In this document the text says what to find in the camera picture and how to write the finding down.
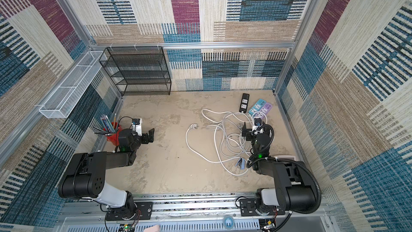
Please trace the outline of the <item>teal power strip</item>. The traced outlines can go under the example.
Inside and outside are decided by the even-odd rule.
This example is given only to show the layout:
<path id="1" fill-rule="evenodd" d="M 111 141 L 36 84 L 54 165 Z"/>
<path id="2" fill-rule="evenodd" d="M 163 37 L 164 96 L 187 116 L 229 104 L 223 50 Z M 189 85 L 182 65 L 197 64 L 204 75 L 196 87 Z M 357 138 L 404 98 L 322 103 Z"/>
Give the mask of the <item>teal power strip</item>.
<path id="1" fill-rule="evenodd" d="M 266 101 L 263 99 L 259 99 L 248 111 L 248 113 L 252 116 L 255 112 L 261 110 L 263 106 L 266 104 Z"/>

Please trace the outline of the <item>black power strip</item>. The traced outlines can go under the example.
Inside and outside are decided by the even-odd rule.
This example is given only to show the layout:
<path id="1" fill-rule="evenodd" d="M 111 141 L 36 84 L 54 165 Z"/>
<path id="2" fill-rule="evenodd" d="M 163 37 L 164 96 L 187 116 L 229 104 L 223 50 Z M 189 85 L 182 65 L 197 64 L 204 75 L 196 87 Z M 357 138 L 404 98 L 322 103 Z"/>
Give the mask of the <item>black power strip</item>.
<path id="1" fill-rule="evenodd" d="M 250 95 L 248 93 L 243 93 L 241 102 L 240 102 L 240 107 L 239 107 L 239 112 L 240 113 L 246 113 L 247 108 L 248 108 L 248 103 L 249 103 Z"/>

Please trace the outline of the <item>purple power strip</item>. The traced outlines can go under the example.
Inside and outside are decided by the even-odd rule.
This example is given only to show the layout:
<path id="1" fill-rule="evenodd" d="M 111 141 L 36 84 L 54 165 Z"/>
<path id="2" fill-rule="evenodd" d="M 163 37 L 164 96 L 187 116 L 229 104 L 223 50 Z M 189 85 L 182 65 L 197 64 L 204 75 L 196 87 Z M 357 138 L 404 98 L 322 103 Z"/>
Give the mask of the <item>purple power strip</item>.
<path id="1" fill-rule="evenodd" d="M 261 109 L 259 109 L 259 112 L 255 115 L 257 118 L 261 118 L 264 116 L 267 116 L 268 112 L 272 109 L 272 105 L 270 103 L 265 103 Z"/>

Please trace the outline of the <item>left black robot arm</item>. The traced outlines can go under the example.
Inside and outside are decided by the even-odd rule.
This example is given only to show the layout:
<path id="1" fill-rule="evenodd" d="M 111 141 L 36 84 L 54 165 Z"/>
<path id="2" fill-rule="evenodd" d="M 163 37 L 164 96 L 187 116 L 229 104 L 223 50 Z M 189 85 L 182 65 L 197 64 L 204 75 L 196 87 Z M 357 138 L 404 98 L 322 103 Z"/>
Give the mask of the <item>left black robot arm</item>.
<path id="1" fill-rule="evenodd" d="M 108 169 L 133 165 L 141 145 L 154 142 L 155 129 L 138 134 L 132 129 L 119 133 L 118 151 L 99 151 L 73 155 L 58 186 L 58 194 L 67 199 L 88 199 L 109 208 L 134 209 L 132 195 L 105 181 Z"/>

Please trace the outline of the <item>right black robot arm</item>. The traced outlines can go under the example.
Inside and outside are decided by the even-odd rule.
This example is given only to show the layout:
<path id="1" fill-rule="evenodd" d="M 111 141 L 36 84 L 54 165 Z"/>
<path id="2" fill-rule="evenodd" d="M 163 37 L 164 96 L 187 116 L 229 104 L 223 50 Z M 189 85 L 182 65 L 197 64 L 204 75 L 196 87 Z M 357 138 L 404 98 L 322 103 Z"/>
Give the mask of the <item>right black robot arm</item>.
<path id="1" fill-rule="evenodd" d="M 244 124 L 241 136 L 252 146 L 246 168 L 274 180 L 272 188 L 258 189 L 255 193 L 254 209 L 259 215 L 274 211 L 310 214 L 320 207 L 320 185 L 304 162 L 293 157 L 270 156 L 274 140 L 272 126 L 258 119 L 252 128 Z"/>

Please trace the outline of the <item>blue binder clip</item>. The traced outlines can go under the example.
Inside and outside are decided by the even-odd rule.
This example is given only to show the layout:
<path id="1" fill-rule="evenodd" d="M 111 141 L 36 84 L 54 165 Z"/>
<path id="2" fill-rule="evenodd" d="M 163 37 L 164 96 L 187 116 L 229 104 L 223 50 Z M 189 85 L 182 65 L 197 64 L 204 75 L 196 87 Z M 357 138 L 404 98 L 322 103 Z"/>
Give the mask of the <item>blue binder clip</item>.
<path id="1" fill-rule="evenodd" d="M 238 161 L 236 162 L 235 167 L 240 170 L 244 170 L 245 165 L 246 165 L 246 160 L 243 157 L 240 157 Z"/>

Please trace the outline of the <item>red pen cup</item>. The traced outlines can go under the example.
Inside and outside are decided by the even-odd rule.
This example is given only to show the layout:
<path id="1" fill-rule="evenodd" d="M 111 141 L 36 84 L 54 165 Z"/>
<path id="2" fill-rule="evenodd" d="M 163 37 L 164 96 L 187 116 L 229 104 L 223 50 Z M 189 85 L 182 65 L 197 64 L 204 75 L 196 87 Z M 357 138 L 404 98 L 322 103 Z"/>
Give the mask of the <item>red pen cup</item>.
<path id="1" fill-rule="evenodd" d="M 110 136 L 107 136 L 106 141 L 111 142 L 114 146 L 118 146 L 119 133 L 122 131 L 122 127 L 119 125 L 118 122 L 112 123 L 112 125 L 116 128 L 116 132 Z"/>

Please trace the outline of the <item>pink white calculator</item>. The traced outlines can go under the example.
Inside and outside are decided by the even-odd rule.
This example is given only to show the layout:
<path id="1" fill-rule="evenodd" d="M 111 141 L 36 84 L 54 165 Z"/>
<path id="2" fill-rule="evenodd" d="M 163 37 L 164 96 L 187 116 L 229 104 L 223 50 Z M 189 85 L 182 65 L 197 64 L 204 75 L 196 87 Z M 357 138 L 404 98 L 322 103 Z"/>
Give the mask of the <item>pink white calculator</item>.
<path id="1" fill-rule="evenodd" d="M 277 155 L 275 156 L 276 159 L 286 159 L 286 160 L 293 160 L 296 161 L 296 157 L 294 155 Z"/>

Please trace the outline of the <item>pens in red cup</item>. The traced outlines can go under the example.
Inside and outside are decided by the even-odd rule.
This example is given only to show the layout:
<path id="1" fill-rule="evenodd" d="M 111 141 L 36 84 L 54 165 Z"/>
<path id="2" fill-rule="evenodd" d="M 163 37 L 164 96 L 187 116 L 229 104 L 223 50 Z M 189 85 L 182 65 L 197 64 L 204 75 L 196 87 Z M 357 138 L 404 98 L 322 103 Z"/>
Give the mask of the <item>pens in red cup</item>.
<path id="1" fill-rule="evenodd" d="M 111 122 L 107 115 L 102 115 L 100 117 L 100 122 L 103 126 L 102 128 L 97 128 L 97 127 L 92 128 L 95 134 L 110 136 L 110 135 L 115 134 L 118 131 L 118 125 L 115 122 L 115 120 Z"/>

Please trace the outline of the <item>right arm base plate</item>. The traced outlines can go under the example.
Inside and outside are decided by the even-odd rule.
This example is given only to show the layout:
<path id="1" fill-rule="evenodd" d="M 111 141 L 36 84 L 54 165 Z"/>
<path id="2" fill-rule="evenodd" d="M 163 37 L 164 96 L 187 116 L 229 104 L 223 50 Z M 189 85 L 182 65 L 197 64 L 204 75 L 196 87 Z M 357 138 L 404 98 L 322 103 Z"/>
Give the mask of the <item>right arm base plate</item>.
<path id="1" fill-rule="evenodd" d="M 284 215 L 285 211 L 278 206 L 265 205 L 260 199 L 238 197 L 235 205 L 240 209 L 242 217 Z"/>

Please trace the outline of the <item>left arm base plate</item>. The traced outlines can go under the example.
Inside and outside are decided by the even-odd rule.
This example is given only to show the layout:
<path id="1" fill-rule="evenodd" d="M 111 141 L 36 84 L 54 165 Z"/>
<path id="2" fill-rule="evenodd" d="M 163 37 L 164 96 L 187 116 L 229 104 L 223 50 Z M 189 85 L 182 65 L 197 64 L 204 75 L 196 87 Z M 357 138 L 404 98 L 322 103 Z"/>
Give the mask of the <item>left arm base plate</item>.
<path id="1" fill-rule="evenodd" d="M 135 202 L 132 209 L 126 207 L 109 209 L 106 214 L 106 221 L 137 221 L 150 220 L 153 202 Z"/>

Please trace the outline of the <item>aluminium front rail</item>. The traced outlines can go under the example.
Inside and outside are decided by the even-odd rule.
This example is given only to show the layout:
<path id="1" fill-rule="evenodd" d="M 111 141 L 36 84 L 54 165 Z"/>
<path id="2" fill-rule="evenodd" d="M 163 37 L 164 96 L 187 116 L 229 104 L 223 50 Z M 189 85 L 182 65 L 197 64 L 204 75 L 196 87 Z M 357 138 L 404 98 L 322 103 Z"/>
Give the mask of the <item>aluminium front rail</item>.
<path id="1" fill-rule="evenodd" d="M 56 232 L 143 232 L 158 226 L 162 232 L 337 232 L 327 205 L 312 214 L 242 217 L 235 205 L 238 197 L 254 198 L 253 192 L 137 194 L 135 202 L 153 202 L 150 220 L 106 221 L 106 207 L 91 201 L 64 205 Z M 223 227 L 225 216 L 233 217 L 231 230 Z"/>

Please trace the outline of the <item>white mesh wall basket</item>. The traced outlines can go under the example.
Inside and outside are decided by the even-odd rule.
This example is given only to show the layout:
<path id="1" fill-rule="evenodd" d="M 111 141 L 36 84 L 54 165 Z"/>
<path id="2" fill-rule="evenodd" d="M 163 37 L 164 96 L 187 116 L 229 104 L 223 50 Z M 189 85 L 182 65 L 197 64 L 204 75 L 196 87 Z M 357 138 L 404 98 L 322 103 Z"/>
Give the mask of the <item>white mesh wall basket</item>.
<path id="1" fill-rule="evenodd" d="M 47 119 L 69 117 L 87 88 L 101 69 L 102 51 L 89 51 L 47 98 L 39 112 Z"/>

